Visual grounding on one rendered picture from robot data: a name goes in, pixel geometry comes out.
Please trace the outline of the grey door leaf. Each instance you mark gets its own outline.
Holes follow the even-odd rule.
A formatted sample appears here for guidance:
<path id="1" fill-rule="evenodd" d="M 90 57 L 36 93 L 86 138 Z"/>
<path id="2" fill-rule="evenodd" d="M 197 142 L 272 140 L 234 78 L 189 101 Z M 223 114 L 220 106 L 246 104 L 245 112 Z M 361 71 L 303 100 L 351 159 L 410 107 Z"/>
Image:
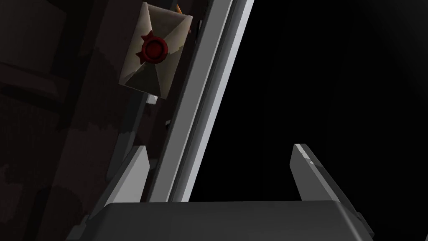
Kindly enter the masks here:
<path id="1" fill-rule="evenodd" d="M 188 202 L 255 0 L 212 0 L 147 202 Z"/>

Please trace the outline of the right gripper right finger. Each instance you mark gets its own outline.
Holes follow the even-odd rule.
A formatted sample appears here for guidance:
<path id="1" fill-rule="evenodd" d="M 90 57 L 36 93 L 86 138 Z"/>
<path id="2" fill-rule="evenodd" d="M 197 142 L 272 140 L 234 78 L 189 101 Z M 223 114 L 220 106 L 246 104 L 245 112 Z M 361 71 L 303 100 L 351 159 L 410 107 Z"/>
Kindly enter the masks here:
<path id="1" fill-rule="evenodd" d="M 357 213 L 307 144 L 293 144 L 290 169 L 302 200 L 333 200 Z"/>

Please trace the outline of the beige envelope with red seal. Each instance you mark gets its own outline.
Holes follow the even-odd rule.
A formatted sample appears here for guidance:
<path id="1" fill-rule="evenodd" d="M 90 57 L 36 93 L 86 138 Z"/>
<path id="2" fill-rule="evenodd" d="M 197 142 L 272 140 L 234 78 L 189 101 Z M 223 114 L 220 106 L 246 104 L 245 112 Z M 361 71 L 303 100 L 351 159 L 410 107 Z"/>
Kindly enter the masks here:
<path id="1" fill-rule="evenodd" d="M 166 99 L 192 20 L 191 15 L 143 2 L 119 84 Z"/>

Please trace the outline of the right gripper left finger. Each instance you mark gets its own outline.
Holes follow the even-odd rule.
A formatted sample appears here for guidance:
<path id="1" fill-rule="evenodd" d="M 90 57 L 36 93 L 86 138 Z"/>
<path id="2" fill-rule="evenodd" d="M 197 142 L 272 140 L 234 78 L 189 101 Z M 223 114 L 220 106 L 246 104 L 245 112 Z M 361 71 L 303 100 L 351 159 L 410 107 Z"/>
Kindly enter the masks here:
<path id="1" fill-rule="evenodd" d="M 110 203 L 140 202 L 149 170 L 146 147 L 133 146 L 88 218 L 92 219 Z"/>

